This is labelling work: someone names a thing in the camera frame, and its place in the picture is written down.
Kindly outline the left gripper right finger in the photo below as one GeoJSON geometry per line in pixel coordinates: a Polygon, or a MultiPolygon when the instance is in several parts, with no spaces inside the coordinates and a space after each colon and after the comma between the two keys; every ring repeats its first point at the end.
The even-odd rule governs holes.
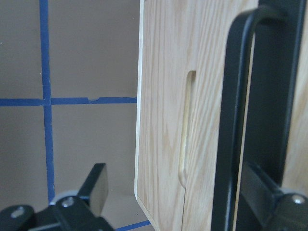
{"type": "Polygon", "coordinates": [[[306,231],[308,197],[281,186],[281,164],[268,166],[245,161],[237,164],[239,192],[237,231],[306,231]]]}

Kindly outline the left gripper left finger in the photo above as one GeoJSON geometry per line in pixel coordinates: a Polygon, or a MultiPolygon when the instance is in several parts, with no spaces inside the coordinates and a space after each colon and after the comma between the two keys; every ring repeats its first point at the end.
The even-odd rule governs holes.
{"type": "Polygon", "coordinates": [[[105,163],[95,164],[76,195],[58,199],[40,212],[13,205],[0,212],[2,231],[112,231],[101,216],[108,196],[105,163]]]}

